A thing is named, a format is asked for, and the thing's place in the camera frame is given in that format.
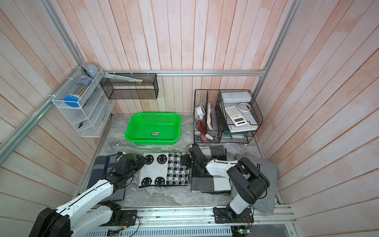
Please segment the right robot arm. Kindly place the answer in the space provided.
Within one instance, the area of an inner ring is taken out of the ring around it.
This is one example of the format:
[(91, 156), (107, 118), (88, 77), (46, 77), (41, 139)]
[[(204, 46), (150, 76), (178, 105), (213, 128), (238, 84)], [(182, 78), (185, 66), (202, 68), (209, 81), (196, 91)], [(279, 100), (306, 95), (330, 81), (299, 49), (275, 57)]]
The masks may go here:
[(192, 169), (201, 177), (221, 178), (220, 186), (232, 184), (236, 196), (224, 208), (213, 208), (217, 224), (254, 222), (250, 206), (267, 195), (270, 182), (266, 176), (247, 158), (228, 161), (223, 146), (200, 147), (194, 143), (181, 158), (181, 165)]

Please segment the grey navy striped scarf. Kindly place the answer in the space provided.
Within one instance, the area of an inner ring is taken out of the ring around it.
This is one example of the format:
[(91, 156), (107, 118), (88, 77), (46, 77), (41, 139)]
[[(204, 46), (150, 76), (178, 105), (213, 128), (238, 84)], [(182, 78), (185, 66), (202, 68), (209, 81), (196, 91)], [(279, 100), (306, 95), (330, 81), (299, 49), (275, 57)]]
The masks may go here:
[[(102, 179), (104, 175), (110, 172), (111, 169), (117, 167), (117, 159), (119, 155), (114, 156), (98, 156), (91, 170), (91, 174), (89, 177), (87, 188), (91, 188), (98, 180)], [(125, 190), (117, 190), (115, 193), (110, 195), (109, 197), (101, 200), (101, 202), (105, 201), (121, 201), (124, 199)]]

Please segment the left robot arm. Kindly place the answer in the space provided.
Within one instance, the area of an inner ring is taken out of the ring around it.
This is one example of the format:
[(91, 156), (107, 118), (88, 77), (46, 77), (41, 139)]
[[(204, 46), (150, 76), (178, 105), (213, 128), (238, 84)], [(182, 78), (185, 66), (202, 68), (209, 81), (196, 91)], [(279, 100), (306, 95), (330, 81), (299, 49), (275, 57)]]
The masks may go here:
[(66, 204), (41, 211), (30, 236), (82, 237), (101, 225), (123, 225), (121, 206), (108, 197), (125, 189), (145, 163), (144, 156), (125, 152), (97, 157), (88, 189)]

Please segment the grey black checkered scarf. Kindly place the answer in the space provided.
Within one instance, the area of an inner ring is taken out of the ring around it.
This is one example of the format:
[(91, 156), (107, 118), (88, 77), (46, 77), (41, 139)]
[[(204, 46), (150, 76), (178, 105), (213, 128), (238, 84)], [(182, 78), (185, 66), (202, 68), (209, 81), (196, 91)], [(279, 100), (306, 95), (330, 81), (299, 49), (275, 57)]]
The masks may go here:
[[(227, 151), (223, 145), (200, 147), (200, 150), (208, 160), (227, 160)], [(190, 190), (194, 193), (229, 196), (232, 191), (230, 180), (228, 178), (212, 176), (208, 172), (201, 174), (195, 169), (192, 169), (190, 184)]]

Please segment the black white smiley scarf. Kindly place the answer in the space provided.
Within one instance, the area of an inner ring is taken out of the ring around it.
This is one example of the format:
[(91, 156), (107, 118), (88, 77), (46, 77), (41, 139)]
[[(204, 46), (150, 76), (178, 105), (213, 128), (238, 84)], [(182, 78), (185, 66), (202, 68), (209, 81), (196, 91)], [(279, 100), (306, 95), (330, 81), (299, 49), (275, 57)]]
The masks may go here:
[(144, 153), (146, 164), (139, 173), (139, 187), (189, 185), (190, 169), (181, 165), (186, 153)]

